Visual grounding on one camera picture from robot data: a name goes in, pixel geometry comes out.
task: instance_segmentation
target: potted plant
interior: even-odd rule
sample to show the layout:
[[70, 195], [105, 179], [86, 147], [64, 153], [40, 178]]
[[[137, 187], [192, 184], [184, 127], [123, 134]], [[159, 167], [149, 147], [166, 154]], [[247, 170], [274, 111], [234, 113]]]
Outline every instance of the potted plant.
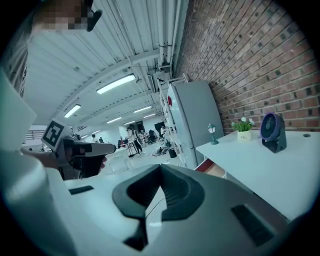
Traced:
[[251, 141], [251, 127], [255, 124], [255, 122], [249, 118], [247, 119], [245, 117], [241, 118], [241, 121], [238, 123], [232, 122], [232, 128], [235, 131], [238, 131], [237, 133], [237, 139], [239, 142], [248, 142]]

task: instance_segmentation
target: white refrigerator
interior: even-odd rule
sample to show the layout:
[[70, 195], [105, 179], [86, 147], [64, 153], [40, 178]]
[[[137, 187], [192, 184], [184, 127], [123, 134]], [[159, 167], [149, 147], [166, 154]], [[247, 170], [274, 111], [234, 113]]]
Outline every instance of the white refrigerator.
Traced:
[[209, 124], [215, 126], [215, 139], [224, 136], [214, 96], [207, 81], [195, 81], [171, 84], [167, 100], [186, 167], [194, 170], [204, 160], [196, 147], [212, 140], [208, 131]]

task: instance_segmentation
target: brick wall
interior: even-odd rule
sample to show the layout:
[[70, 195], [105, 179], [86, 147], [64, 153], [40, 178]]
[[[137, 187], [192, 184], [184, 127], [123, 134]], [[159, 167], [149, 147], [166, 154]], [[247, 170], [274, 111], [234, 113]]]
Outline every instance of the brick wall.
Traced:
[[275, 112], [287, 130], [320, 131], [320, 72], [313, 50], [271, 0], [190, 0], [175, 76], [207, 80], [226, 134]]

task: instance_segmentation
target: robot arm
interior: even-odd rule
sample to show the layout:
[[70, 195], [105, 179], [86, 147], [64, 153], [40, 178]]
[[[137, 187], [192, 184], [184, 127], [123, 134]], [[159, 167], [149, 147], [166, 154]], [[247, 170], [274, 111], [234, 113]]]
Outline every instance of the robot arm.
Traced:
[[116, 146], [110, 143], [79, 141], [70, 135], [67, 125], [54, 119], [44, 131], [41, 141], [52, 149], [60, 169], [79, 169], [82, 178], [97, 175], [103, 158], [116, 151]]

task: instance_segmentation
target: desk fan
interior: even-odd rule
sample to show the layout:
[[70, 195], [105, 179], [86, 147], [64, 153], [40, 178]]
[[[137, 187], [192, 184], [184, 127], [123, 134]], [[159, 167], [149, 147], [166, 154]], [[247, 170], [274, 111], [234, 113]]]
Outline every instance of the desk fan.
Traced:
[[287, 139], [285, 132], [285, 122], [281, 116], [275, 113], [268, 113], [264, 116], [260, 135], [262, 144], [273, 153], [278, 153], [287, 147]]

